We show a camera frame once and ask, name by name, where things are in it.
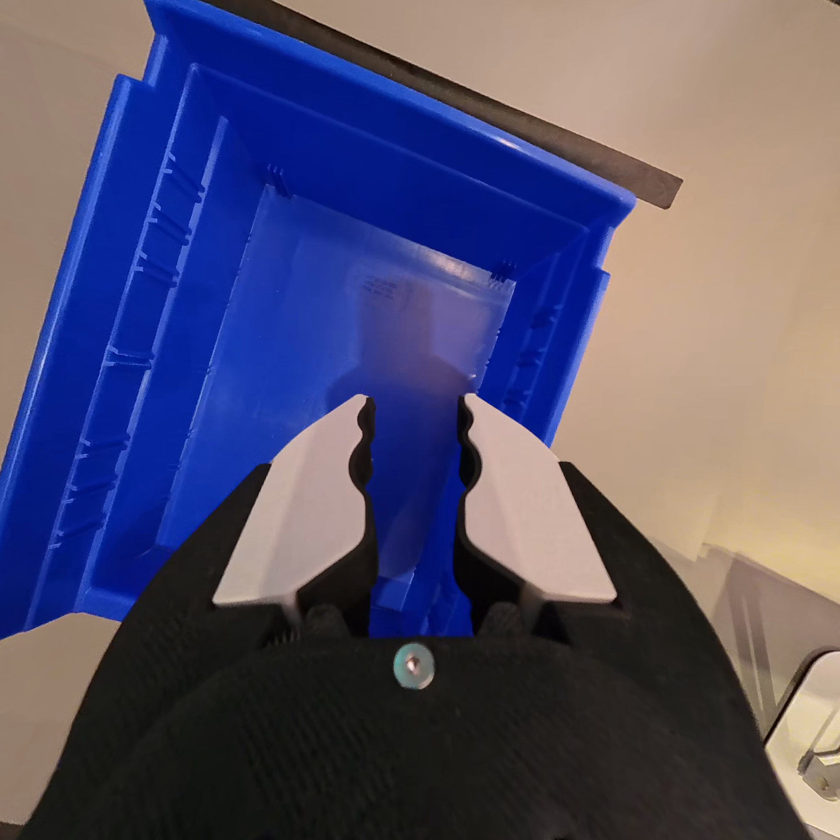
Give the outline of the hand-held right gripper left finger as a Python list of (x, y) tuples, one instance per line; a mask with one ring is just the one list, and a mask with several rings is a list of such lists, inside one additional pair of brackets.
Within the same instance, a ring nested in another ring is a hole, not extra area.
[(320, 605), (365, 616), (379, 573), (371, 497), (375, 402), (352, 396), (270, 462), (213, 604), (273, 605), (301, 625)]

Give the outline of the blue plastic bin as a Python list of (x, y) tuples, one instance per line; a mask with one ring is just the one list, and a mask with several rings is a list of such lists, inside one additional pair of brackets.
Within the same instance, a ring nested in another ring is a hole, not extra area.
[(2, 637), (122, 620), (258, 464), (374, 399), (374, 635), (469, 632), (457, 404), (551, 445), (635, 195), (271, 2), (146, 2), (2, 471)]

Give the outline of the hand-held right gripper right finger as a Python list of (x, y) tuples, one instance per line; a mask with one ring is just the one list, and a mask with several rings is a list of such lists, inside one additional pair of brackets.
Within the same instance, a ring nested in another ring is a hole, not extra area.
[(453, 570), (471, 625), (498, 603), (525, 625), (550, 603), (613, 604), (616, 587), (550, 447), (477, 394), (458, 399), (458, 441)]

